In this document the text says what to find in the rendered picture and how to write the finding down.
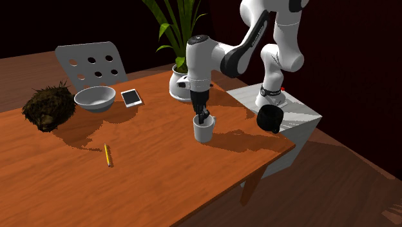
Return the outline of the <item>green plant in white pot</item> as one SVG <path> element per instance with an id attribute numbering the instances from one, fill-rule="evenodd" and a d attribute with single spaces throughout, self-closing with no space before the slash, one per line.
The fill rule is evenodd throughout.
<path id="1" fill-rule="evenodd" d="M 157 51 L 170 48 L 175 53 L 173 74 L 169 80 L 169 94 L 183 102 L 189 102 L 190 91 L 184 83 L 187 79 L 186 47 L 193 35 L 196 22 L 203 15 L 198 12 L 201 0 L 162 0 L 167 12 L 163 12 L 157 0 L 141 0 L 159 24 L 158 38 L 167 37 L 169 44 L 163 44 Z"/>

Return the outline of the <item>white cup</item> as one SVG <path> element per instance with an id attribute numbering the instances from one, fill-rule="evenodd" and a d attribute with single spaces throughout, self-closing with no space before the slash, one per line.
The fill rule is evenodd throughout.
<path id="1" fill-rule="evenodd" d="M 198 116 L 193 118 L 193 129 L 195 139 L 200 143 L 207 143 L 212 139 L 213 129 L 216 124 L 216 117 L 209 115 L 202 124 L 199 123 Z"/>

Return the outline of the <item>white smartphone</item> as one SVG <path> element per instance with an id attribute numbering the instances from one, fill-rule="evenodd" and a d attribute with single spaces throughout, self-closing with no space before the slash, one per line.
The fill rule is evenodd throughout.
<path id="1" fill-rule="evenodd" d="M 142 99 L 136 89 L 126 90 L 120 93 L 127 108 L 142 104 Z"/>

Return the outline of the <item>black mug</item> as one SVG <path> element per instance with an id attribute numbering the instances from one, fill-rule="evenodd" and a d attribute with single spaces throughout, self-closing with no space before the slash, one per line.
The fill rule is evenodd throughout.
<path id="1" fill-rule="evenodd" d="M 267 132 L 278 133 L 280 131 L 283 117 L 284 112 L 281 108 L 275 105 L 266 104 L 258 111 L 256 122 L 261 129 Z"/>

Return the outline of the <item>brown wooden table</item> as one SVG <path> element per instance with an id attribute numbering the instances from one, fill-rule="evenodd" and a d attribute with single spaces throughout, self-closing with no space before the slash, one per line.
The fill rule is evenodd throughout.
<path id="1" fill-rule="evenodd" d="M 118 95 L 109 110 L 78 108 L 50 133 L 18 109 L 0 113 L 0 227 L 170 227 L 294 148 L 217 85 L 213 137 L 199 143 L 193 107 L 170 96 L 170 77 L 116 84 L 143 103 L 127 108 Z"/>

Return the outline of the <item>grey bowl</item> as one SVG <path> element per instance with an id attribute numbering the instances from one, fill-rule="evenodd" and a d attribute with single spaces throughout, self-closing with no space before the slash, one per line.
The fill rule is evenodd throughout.
<path id="1" fill-rule="evenodd" d="M 78 92 L 74 101 L 83 109 L 100 113 L 108 110 L 116 96 L 116 91 L 109 86 L 93 86 Z"/>

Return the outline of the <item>grey robot stand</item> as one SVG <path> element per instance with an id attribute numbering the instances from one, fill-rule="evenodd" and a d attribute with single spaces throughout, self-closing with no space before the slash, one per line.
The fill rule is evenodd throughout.
<path id="1" fill-rule="evenodd" d="M 257 114 L 259 107 L 256 106 L 255 101 L 261 85 L 259 83 L 245 86 L 229 90 L 227 93 Z M 282 95 L 285 97 L 286 105 L 281 106 L 284 117 L 280 125 L 280 133 L 291 140 L 296 147 L 270 164 L 262 175 L 262 179 L 290 167 L 322 118 L 320 114 L 288 92 L 282 91 Z"/>

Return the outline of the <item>grey chair with round holes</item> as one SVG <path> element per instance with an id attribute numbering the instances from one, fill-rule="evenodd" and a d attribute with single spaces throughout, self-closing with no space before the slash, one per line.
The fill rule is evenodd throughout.
<path id="1" fill-rule="evenodd" d="M 128 80 L 119 51 L 110 41 L 58 46 L 55 55 L 78 92 Z"/>

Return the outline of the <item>dark brown furry lump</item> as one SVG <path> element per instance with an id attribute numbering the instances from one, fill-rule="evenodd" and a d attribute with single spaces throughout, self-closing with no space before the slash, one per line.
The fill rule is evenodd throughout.
<path id="1" fill-rule="evenodd" d="M 35 90 L 32 98 L 22 107 L 22 114 L 39 131 L 51 132 L 74 115 L 74 98 L 66 82 L 61 81 L 58 86 Z"/>

